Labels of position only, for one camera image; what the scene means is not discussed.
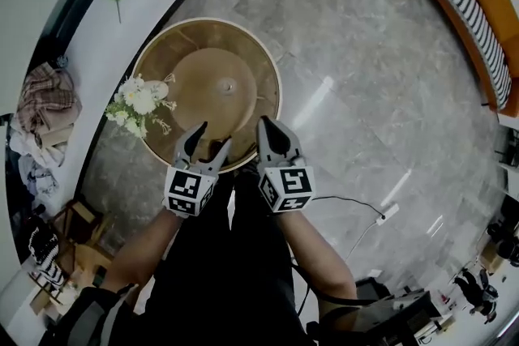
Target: white power adapter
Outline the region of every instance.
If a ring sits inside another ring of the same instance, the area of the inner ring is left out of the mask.
[[[384,224],[389,218],[391,218],[393,215],[395,215],[399,210],[400,210],[400,208],[398,207],[398,203],[393,203],[386,212],[382,212],[382,215],[384,216],[384,218],[382,216],[379,216],[377,218],[377,220],[376,220],[377,225],[380,226],[380,225]]]

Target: black and white striped pillow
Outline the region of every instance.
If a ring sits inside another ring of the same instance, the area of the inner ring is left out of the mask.
[[[54,287],[65,282],[62,269],[54,261],[58,256],[58,238],[49,229],[36,227],[29,238],[29,251],[36,261],[38,271]]]
[[[485,62],[494,88],[497,108],[504,108],[512,87],[512,79],[504,58],[503,48],[497,41],[485,12],[480,7],[478,0],[449,0],[449,2],[469,29]]]

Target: person's arm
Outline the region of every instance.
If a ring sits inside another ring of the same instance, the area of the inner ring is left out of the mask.
[[[146,228],[133,236],[115,255],[101,288],[116,293],[128,284],[144,287],[152,278],[182,221],[174,213],[162,209]]]
[[[312,284],[329,296],[356,299],[357,287],[350,269],[308,219],[300,211],[286,212],[277,218],[298,264],[309,274]]]

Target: folded cloth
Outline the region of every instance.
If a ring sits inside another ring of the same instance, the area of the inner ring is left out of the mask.
[[[9,147],[20,155],[31,155],[44,168],[61,166],[65,159],[66,146],[43,147],[36,142],[33,133],[27,133],[19,124],[18,115],[11,120],[11,139]]]
[[[62,80],[48,63],[37,66],[29,72],[22,88],[17,116],[22,128],[35,132],[44,122],[42,109],[69,109],[75,103],[70,89],[61,89]]]
[[[41,148],[49,148],[56,144],[64,143],[72,134],[73,125],[69,125],[61,130],[51,131],[45,135],[40,135]]]
[[[61,83],[59,87],[62,90],[73,91],[73,83],[71,77],[65,71],[59,73]],[[75,100],[69,109],[53,110],[40,109],[39,114],[43,124],[37,128],[36,132],[42,137],[52,131],[62,130],[70,124],[74,124],[79,113],[81,113],[81,104],[79,100]]]

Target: white flower bouquet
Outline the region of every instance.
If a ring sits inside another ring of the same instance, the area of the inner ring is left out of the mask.
[[[162,132],[167,135],[171,131],[168,126],[157,115],[153,114],[153,110],[163,105],[175,110],[177,103],[164,100],[167,95],[167,85],[161,82],[148,82],[139,75],[137,78],[129,78],[119,87],[108,107],[106,107],[106,117],[116,122],[119,126],[124,126],[133,135],[145,139],[146,121],[151,121],[162,127]]]

